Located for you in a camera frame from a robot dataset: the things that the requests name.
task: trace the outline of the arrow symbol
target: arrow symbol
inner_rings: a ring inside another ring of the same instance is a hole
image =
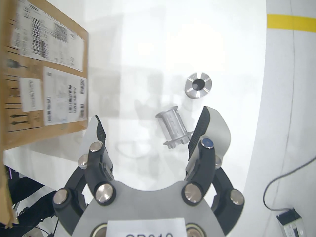
[[[12,117],[12,118],[16,118],[16,117],[27,117],[27,114],[26,114],[26,115],[15,115],[15,114],[13,114],[13,115],[11,115],[10,117]]]
[[[27,123],[27,121],[21,121],[21,122],[15,122],[15,121],[13,121],[11,124],[12,124],[12,125],[16,125],[16,124],[22,124],[22,123]]]

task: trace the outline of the black rubber grip pad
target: black rubber grip pad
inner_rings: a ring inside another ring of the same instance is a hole
[[[97,126],[97,137],[98,137],[98,140],[101,141],[105,145],[106,133],[104,132],[102,123],[97,115],[96,115],[96,118],[99,122]]]
[[[192,134],[191,140],[188,145],[189,159],[191,158],[191,155],[196,145],[198,144],[198,141],[201,135],[204,135],[206,133],[209,123],[210,123],[210,112],[208,111],[207,107],[203,107],[202,113],[200,115],[200,118],[198,120],[198,123],[195,127],[195,130]]]

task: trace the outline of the cardboard box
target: cardboard box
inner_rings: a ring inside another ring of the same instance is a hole
[[[88,126],[88,32],[45,0],[0,6],[0,221],[10,224],[3,150]]]

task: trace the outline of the gray metal plate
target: gray metal plate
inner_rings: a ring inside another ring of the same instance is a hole
[[[208,237],[224,237],[224,233],[205,200],[197,206],[187,205],[181,196],[186,182],[158,191],[140,191],[118,181],[111,182],[116,199],[109,206],[101,206],[94,199],[88,205],[74,230],[73,237],[88,237],[92,230],[109,220],[153,220],[184,218],[185,223],[199,225]]]

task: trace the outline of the transparent plastic part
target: transparent plastic part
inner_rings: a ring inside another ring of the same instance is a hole
[[[178,106],[174,106],[166,111],[162,111],[156,115],[158,122],[162,128],[169,149],[175,148],[179,144],[187,144],[191,139],[192,132],[186,131],[183,121],[178,112]]]

